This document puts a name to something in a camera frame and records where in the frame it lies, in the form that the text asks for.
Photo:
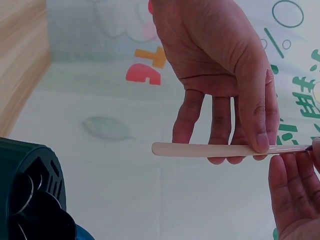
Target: table surface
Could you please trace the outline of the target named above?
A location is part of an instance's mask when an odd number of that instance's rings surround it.
[[[54,63],[10,136],[55,151],[77,224],[97,240],[272,239],[269,160],[154,156],[153,142],[171,141],[183,89],[164,97],[165,84],[103,83],[108,72],[102,63]],[[207,143],[210,124],[206,98],[191,142]]]

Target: wooden stick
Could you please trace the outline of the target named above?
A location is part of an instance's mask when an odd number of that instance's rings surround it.
[[[227,158],[304,152],[309,146],[310,145],[271,145],[267,152],[259,153],[254,151],[248,145],[207,145],[155,142],[152,144],[151,149],[154,155],[162,157]]]

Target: printed backdrop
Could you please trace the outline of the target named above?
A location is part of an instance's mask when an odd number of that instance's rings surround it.
[[[310,143],[320,136],[320,1],[236,2],[259,34],[275,75],[277,144]],[[115,81],[154,88],[163,86],[163,76],[174,81],[149,0],[48,0],[47,5],[54,61],[118,61],[123,77]],[[122,66],[125,60],[132,64]]]

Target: green plastic container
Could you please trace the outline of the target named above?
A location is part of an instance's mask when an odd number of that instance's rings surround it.
[[[0,138],[0,240],[76,240],[55,153]]]

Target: wooden surface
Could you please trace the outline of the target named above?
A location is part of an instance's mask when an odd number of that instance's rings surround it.
[[[0,0],[0,136],[51,63],[45,0]]]

